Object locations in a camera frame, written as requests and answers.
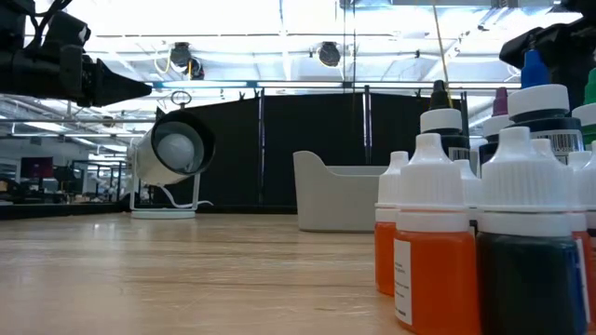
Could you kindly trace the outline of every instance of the wooden table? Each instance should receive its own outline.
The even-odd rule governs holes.
[[[0,334],[391,334],[372,234],[293,216],[0,221]]]

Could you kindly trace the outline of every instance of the white bottle cap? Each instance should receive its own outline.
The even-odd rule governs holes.
[[[596,103],[575,108],[572,116],[581,121],[581,127],[596,125]]]
[[[528,112],[561,109],[569,112],[567,87],[558,84],[528,87],[508,97],[509,117]]]
[[[567,199],[567,203],[569,205],[568,210],[572,211],[582,211],[585,210],[581,207],[579,203],[579,196],[577,190],[577,181],[576,181],[576,174],[572,167],[568,167],[561,163],[559,159],[555,156],[555,153],[552,151],[552,144],[548,139],[536,139],[532,140],[532,146],[534,150],[536,150],[539,154],[545,156],[546,158],[550,159],[553,162],[559,164],[559,167],[563,169],[563,174],[565,177],[565,192]]]
[[[391,163],[387,171],[379,177],[378,208],[394,208],[400,190],[400,170],[408,164],[407,152],[391,153]]]
[[[466,209],[459,167],[443,151],[439,134],[416,137],[412,160],[401,168],[400,188],[402,210]]]
[[[591,151],[585,152],[572,152],[569,153],[567,166],[571,167],[574,171],[583,168],[592,158]]]
[[[592,153],[590,161],[576,171],[579,188],[579,201],[587,210],[596,210],[596,154]]]
[[[476,177],[467,159],[459,159],[455,161],[459,166],[462,182],[464,183],[464,202],[469,208],[477,207],[481,202],[482,195],[482,181]]]
[[[487,138],[489,136],[498,135],[501,129],[513,125],[513,122],[509,120],[509,115],[499,115],[484,121],[482,125],[484,126],[484,138]]]
[[[420,115],[420,132],[436,129],[462,130],[462,113],[453,108],[428,111]]]
[[[506,128],[493,159],[482,166],[481,209],[563,212],[569,208],[565,183],[561,164],[532,147],[530,128]]]

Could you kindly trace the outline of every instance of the ceiling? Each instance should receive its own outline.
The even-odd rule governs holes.
[[[38,0],[37,11],[47,9],[49,3],[51,0]],[[193,56],[204,67],[205,80],[214,82],[213,87],[189,89],[191,105],[237,100],[240,92],[246,93],[246,98],[253,95],[252,88],[218,87],[229,86],[223,81],[309,82],[300,88],[277,83],[265,91],[267,95],[342,91],[317,82],[432,82],[444,79],[441,54],[451,82],[515,85],[519,70],[498,59],[503,44],[536,26],[580,17],[550,13],[553,0],[437,0],[439,39],[429,6],[433,0],[351,0],[353,3],[344,10],[337,0],[76,0],[67,11],[92,30],[86,44],[92,58],[104,60],[114,72],[153,82],[156,87],[186,80],[171,67],[164,70],[170,47],[176,42],[190,43]],[[27,29],[31,38],[33,27]],[[342,52],[338,67],[326,67],[318,60],[322,42],[335,42]],[[165,110],[176,109],[169,100],[172,90],[154,89],[149,97],[92,109],[23,97],[15,103],[13,97],[4,97],[5,108],[0,98],[0,115],[152,118],[158,104]],[[490,113],[492,90],[466,90],[470,122]],[[372,91],[414,93],[413,88]],[[147,130],[151,123],[63,126],[72,131],[135,133]],[[125,145],[119,139],[93,139],[93,143],[102,141]]]

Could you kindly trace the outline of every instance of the black bottle cap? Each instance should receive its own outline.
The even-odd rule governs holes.
[[[435,84],[433,84],[432,94],[430,95],[429,111],[443,108],[451,108],[451,103],[449,103],[449,96],[445,89],[445,82],[437,80]]]

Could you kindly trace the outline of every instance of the black curtain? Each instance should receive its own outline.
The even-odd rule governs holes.
[[[240,100],[187,109],[215,135],[216,149],[201,174],[199,200],[216,207],[253,207],[259,204],[259,100]],[[179,204],[192,201],[193,178],[168,185]],[[155,191],[154,203],[169,201]]]
[[[328,166],[365,165],[362,94],[265,97],[265,206],[296,206],[293,153]]]
[[[461,110],[461,101],[453,100]],[[387,166],[392,152],[413,155],[420,115],[428,110],[430,98],[371,94],[372,165]]]

